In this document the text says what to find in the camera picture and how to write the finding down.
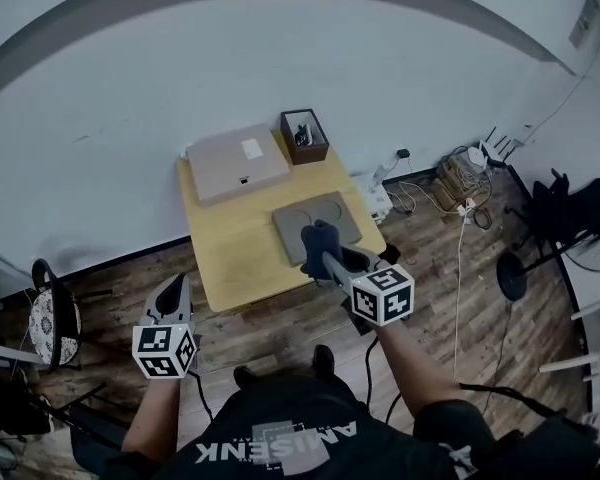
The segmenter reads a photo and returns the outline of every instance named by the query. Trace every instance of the power strip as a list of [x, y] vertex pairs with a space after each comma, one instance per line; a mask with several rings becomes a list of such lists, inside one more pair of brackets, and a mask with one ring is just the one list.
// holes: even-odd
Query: power strip
[[465, 204], [459, 204], [456, 208], [460, 217], [462, 217], [466, 224], [469, 223], [469, 212], [476, 207], [476, 202], [469, 198], [465, 201]]

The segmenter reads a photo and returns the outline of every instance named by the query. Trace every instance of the white label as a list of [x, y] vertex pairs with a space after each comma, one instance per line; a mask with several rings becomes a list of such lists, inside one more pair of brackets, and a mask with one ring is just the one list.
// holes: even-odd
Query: white label
[[243, 140], [242, 149], [249, 160], [262, 156], [262, 150], [256, 139]]

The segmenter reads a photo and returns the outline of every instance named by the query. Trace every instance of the fan base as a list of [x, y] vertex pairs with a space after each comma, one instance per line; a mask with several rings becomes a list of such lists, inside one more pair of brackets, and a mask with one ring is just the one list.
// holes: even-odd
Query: fan base
[[496, 274], [498, 285], [504, 296], [512, 302], [520, 300], [527, 293], [527, 276], [524, 266], [515, 254], [505, 252], [498, 258]]

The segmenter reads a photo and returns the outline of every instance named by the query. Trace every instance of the person's arm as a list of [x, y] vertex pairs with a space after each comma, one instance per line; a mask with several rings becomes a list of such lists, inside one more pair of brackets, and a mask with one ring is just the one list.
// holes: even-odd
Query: person's arm
[[376, 334], [402, 399], [414, 417], [434, 402], [464, 400], [460, 385], [418, 347], [402, 321], [377, 327]]
[[122, 443], [123, 452], [140, 452], [163, 464], [176, 453], [180, 380], [152, 380]]

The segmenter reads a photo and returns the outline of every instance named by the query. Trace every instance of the black t-shirt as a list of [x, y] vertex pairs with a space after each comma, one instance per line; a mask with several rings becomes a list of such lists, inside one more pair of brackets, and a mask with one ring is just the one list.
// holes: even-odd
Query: black t-shirt
[[425, 407], [410, 436], [369, 416], [336, 386], [286, 377], [234, 394], [204, 434], [162, 467], [123, 453], [102, 478], [452, 479], [449, 447], [486, 450], [492, 443], [480, 412], [465, 401]]

